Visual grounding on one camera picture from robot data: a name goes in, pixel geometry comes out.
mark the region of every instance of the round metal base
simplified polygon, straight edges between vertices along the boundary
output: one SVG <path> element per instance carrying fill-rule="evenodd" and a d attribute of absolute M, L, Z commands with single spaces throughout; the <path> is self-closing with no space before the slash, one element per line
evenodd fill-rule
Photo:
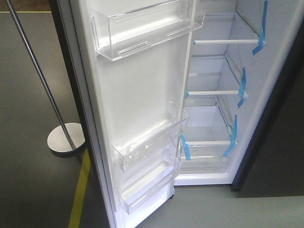
<path fill-rule="evenodd" d="M 79 149 L 85 143 L 85 137 L 82 132 L 81 124 L 66 123 L 65 126 L 76 148 L 72 149 L 62 130 L 62 127 L 58 126 L 52 130 L 47 137 L 47 145 L 54 152 L 71 153 Z"/>

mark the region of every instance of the metal pole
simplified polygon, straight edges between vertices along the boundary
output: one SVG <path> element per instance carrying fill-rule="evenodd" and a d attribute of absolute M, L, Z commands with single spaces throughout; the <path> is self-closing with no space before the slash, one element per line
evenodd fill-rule
<path fill-rule="evenodd" d="M 72 149 L 74 150 L 76 147 L 75 147 L 75 145 L 74 145 L 74 143 L 73 143 L 73 141 L 72 141 L 72 139 L 71 139 L 71 136 L 69 135 L 69 133 L 68 133 L 68 131 L 67 131 L 67 128 L 66 128 L 66 126 L 65 126 L 65 123 L 63 122 L 63 119 L 62 119 L 61 114 L 60 114 L 60 112 L 59 112 L 59 110 L 58 110 L 58 107 L 57 107 L 57 105 L 56 105 L 56 103 L 55 103 L 55 100 L 54 100 L 54 98 L 53 98 L 53 95 L 52 95 L 52 93 L 51 93 L 51 90 L 50 90 L 49 87 L 48 87 L 47 81 L 46 81 L 46 79 L 45 79 L 45 77 L 44 77 L 44 75 L 43 75 L 43 73 L 42 73 L 42 70 L 41 70 L 41 68 L 40 68 L 40 65 L 39 65 L 39 63 L 38 63 L 38 61 L 37 61 L 37 59 L 36 59 L 36 57 L 35 57 L 35 55 L 34 55 L 34 52 L 33 52 L 32 48 L 31 48 L 31 46 L 30 46 L 30 44 L 29 44 L 28 38 L 26 37 L 26 34 L 25 34 L 25 32 L 24 32 L 24 30 L 23 30 L 23 28 L 22 28 L 22 25 L 21 25 L 21 23 L 20 23 L 20 21 L 19 21 L 19 18 L 18 18 L 18 16 L 17 16 L 17 13 L 16 13 L 15 9 L 13 8 L 13 6 L 12 6 L 10 0 L 5 0 L 5 1 L 6 1 L 6 4 L 7 4 L 9 10 L 10 10 L 10 14 L 11 14 L 11 16 L 13 17 L 13 20 L 14 20 L 14 22 L 15 22 L 15 24 L 16 24 L 16 27 L 17 27 L 17 29 L 18 29 L 18 31 L 19 31 L 19 34 L 21 35 L 21 38 L 22 38 L 22 40 L 23 40 L 23 43 L 24 43 L 24 45 L 25 45 L 25 47 L 26 47 L 26 49 L 27 49 L 27 51 L 28 51 L 28 54 L 29 54 L 29 56 L 30 56 L 30 58 L 31 58 L 31 60 L 32 60 L 32 62 L 33 62 L 33 64 L 34 64 L 34 67 L 35 67 L 35 69 L 36 69 L 36 71 L 37 71 L 37 73 L 38 73 L 38 75 L 39 75 L 39 77 L 40 77 L 40 80 L 41 80 L 41 82 L 42 82 L 42 85 L 43 85 L 43 87 L 44 87 L 46 93 L 47 93 L 47 96 L 48 96 L 48 98 L 49 98 L 49 100 L 50 100 L 50 102 L 51 102 L 51 104 L 52 104 L 52 106 L 53 106 L 53 108 L 54 108 L 54 111 L 55 111 L 56 116 L 57 116 L 57 118 L 58 118 L 58 120 L 59 120 L 59 122 L 60 122 L 60 125 L 61 125 L 61 127 L 62 127 L 62 130 L 63 130 L 64 134 L 66 135 L 66 139 L 68 140 L 70 146 L 71 146 Z"/>

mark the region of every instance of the blue packing tape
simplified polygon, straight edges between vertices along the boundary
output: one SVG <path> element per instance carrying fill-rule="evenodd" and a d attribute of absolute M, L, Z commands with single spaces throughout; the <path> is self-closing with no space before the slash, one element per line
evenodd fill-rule
<path fill-rule="evenodd" d="M 246 84 L 247 84 L 246 69 L 245 69 L 245 67 L 243 67 L 243 76 L 242 76 L 241 83 L 239 85 L 239 90 L 238 90 L 238 95 L 241 97 L 241 100 L 237 104 L 238 108 L 240 108 L 245 101 Z"/>
<path fill-rule="evenodd" d="M 231 139 L 230 139 L 230 146 L 228 149 L 224 152 L 223 157 L 228 157 L 232 149 L 235 147 L 237 143 L 237 133 L 238 133 L 238 118 L 237 115 L 234 116 L 234 124 L 232 128 L 232 133 L 231 133 Z"/>
<path fill-rule="evenodd" d="M 182 146 L 184 148 L 186 160 L 189 161 L 189 160 L 191 160 L 191 154 L 190 154 L 188 143 L 187 143 L 186 138 L 183 134 L 181 135 L 180 140 L 181 140 Z"/>
<path fill-rule="evenodd" d="M 252 55 L 255 55 L 260 50 L 262 50 L 262 48 L 265 45 L 267 6 L 268 6 L 268 0 L 265 0 L 264 1 L 263 18 L 262 18 L 262 28 L 261 28 L 260 37 L 258 39 L 258 46 L 255 49 L 252 50 Z"/>

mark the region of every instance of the floor stripe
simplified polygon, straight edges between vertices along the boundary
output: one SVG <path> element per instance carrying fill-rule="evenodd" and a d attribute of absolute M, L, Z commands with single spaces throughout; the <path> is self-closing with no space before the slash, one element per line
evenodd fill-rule
<path fill-rule="evenodd" d="M 79 174 L 78 184 L 75 192 L 70 222 L 68 228 L 78 228 L 80 224 L 82 205 L 84 203 L 86 193 L 86 183 L 90 170 L 90 157 L 87 149 L 85 150 L 84 157 L 82 159 L 81 170 Z"/>

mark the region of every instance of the door shelf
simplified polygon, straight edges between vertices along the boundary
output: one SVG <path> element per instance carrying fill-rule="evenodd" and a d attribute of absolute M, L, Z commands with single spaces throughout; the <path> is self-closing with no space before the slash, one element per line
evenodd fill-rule
<path fill-rule="evenodd" d="M 120 195 L 123 209 L 131 214 L 155 193 L 173 181 L 179 174 L 181 163 L 175 157 L 159 163 L 138 181 L 125 188 Z"/>
<path fill-rule="evenodd" d="M 95 49 L 115 61 L 200 28 L 206 2 L 102 0 L 100 4 L 104 7 L 99 12 L 90 10 Z"/>
<path fill-rule="evenodd" d="M 117 165 L 126 172 L 177 139 L 187 125 L 188 117 L 184 109 L 174 102 L 169 102 L 166 118 L 160 125 L 127 146 L 112 146 Z"/>

